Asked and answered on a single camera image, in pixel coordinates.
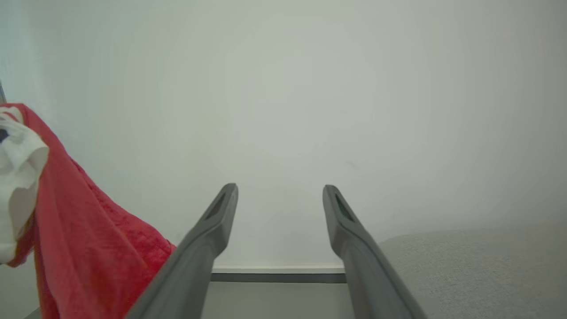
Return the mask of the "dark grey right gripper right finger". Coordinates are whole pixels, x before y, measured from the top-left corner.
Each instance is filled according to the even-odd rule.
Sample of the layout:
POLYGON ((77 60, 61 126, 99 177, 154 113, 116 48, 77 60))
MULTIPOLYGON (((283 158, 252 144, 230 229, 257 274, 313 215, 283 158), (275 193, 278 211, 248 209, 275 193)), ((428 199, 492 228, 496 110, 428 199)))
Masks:
POLYGON ((365 230, 339 189, 324 186, 330 245, 342 260, 357 319, 424 319, 423 309, 365 230))

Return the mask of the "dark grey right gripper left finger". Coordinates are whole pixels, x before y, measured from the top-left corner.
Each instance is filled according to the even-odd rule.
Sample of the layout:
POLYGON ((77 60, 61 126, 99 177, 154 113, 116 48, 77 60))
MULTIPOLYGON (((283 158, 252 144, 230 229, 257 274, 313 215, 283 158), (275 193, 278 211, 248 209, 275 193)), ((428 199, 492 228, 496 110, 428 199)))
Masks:
POLYGON ((225 184, 126 315, 128 319, 199 319, 214 260, 228 245, 238 187, 225 184))

